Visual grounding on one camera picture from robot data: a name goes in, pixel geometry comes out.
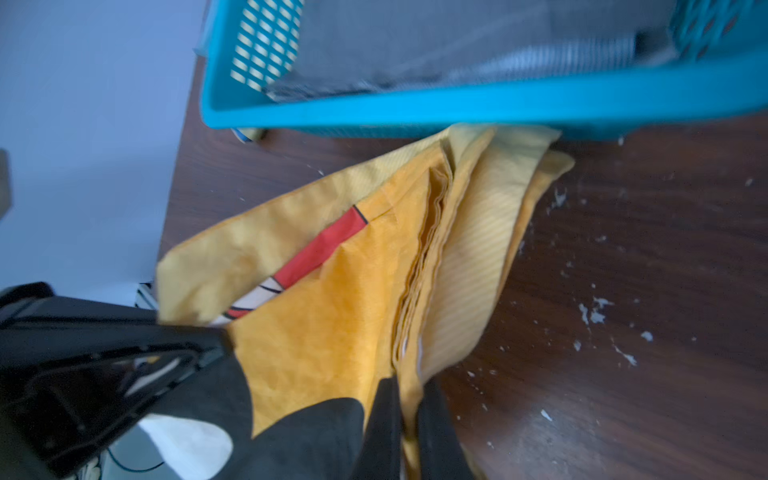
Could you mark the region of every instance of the white wall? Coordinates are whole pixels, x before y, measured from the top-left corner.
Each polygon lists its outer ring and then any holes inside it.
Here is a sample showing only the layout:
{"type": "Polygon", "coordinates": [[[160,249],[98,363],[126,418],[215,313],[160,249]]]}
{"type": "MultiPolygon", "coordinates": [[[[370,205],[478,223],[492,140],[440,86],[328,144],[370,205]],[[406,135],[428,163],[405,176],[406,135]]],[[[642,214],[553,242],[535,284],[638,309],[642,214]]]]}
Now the white wall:
{"type": "Polygon", "coordinates": [[[204,4],[0,2],[0,289],[127,305],[153,278],[204,4]]]}

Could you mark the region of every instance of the black plastic object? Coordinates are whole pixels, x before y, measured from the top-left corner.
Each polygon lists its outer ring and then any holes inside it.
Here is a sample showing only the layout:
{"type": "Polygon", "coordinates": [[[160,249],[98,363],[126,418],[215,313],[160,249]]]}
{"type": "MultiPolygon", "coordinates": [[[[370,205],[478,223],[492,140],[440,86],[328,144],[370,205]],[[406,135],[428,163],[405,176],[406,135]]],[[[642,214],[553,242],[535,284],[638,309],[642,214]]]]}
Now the black plastic object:
{"type": "Polygon", "coordinates": [[[231,352],[222,329],[158,326],[152,310],[52,294],[45,283],[0,293],[3,480],[72,474],[231,352]]]}

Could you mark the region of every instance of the yellow cloth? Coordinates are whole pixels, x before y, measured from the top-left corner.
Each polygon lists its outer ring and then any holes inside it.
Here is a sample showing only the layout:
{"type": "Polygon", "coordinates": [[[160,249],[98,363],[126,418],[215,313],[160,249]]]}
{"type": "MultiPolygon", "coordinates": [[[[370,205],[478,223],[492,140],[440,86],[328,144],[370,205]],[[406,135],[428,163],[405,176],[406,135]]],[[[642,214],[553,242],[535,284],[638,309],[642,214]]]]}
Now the yellow cloth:
{"type": "Polygon", "coordinates": [[[482,334],[533,206],[572,166],[545,156],[557,136],[455,125],[225,220],[158,265],[160,321],[209,323],[356,204],[363,230],[227,328],[254,435],[331,398],[358,399],[367,418],[378,381],[396,372],[417,472],[422,385],[482,334]]]}

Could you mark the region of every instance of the white fabric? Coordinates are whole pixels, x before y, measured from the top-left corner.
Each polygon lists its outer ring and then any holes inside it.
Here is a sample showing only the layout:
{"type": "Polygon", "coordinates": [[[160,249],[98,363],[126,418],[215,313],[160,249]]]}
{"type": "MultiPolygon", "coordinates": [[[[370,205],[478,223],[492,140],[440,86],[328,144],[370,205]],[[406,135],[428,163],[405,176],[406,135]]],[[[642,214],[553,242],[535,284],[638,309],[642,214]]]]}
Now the white fabric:
{"type": "Polygon", "coordinates": [[[232,455],[232,439],[213,423],[151,413],[138,425],[183,480],[213,478],[232,455]]]}

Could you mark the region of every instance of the dark wooden surface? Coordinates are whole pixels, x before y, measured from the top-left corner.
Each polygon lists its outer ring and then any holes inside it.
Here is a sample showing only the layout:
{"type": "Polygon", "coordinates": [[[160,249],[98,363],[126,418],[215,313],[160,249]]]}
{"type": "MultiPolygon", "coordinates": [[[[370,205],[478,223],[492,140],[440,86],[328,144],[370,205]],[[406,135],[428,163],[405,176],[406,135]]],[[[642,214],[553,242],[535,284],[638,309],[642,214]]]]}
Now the dark wooden surface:
{"type": "MultiPolygon", "coordinates": [[[[161,253],[407,143],[241,144],[200,121],[201,74],[161,253]]],[[[768,478],[768,116],[558,147],[575,169],[538,205],[477,349],[442,374],[459,438],[491,479],[768,478]],[[590,332],[593,297],[615,304],[590,332]]]]}

